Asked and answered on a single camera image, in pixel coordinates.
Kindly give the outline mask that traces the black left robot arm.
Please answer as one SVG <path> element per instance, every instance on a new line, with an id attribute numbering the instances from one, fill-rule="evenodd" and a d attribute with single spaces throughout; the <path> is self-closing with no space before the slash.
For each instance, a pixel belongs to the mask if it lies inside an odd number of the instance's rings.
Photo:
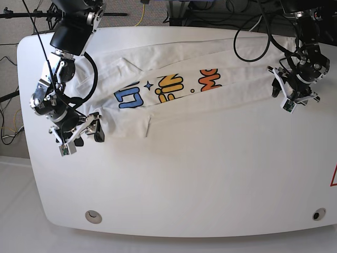
<path id="1" fill-rule="evenodd" d="M 307 105 L 309 100 L 320 102 L 317 93 L 311 90 L 311 84 L 317 83 L 328 73 L 330 60 L 321 53 L 319 46 L 319 36 L 314 22 L 315 15 L 310 14 L 314 9 L 309 4 L 301 4 L 300 9 L 291 10 L 290 1 L 282 1 L 285 13 L 293 13 L 297 25 L 293 25 L 295 31 L 295 51 L 291 52 L 280 45 L 271 32 L 271 22 L 273 13 L 267 13 L 261 1 L 257 1 L 261 12 L 261 19 L 265 21 L 267 32 L 267 44 L 263 53 L 255 59 L 242 58 L 236 49 L 236 40 L 241 28 L 239 28 L 233 39 L 233 49 L 236 57 L 243 62 L 253 63 L 261 60 L 271 44 L 284 53 L 284 57 L 279 59 L 280 68 L 267 67 L 267 70 L 274 75 L 272 83 L 272 97 L 277 97 L 283 93 L 281 108 L 289 113 L 293 113 L 296 106 Z"/>

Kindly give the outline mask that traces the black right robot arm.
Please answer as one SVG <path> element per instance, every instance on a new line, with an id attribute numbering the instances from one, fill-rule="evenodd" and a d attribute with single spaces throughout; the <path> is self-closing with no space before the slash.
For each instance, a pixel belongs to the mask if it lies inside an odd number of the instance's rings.
<path id="1" fill-rule="evenodd" d="M 92 135 L 95 142 L 105 140 L 101 115 L 98 112 L 85 115 L 78 108 L 92 97 L 98 84 L 98 69 L 86 48 L 106 5 L 103 1 L 53 1 L 53 4 L 61 11 L 60 24 L 50 42 L 55 51 L 45 55 L 42 75 L 29 104 L 36 114 L 53 122 L 49 133 L 55 137 L 61 155 L 70 155 L 84 145 L 82 134 Z M 70 98 L 64 93 L 66 83 L 75 75 L 76 56 L 85 57 L 94 72 L 92 88 L 84 98 Z"/>

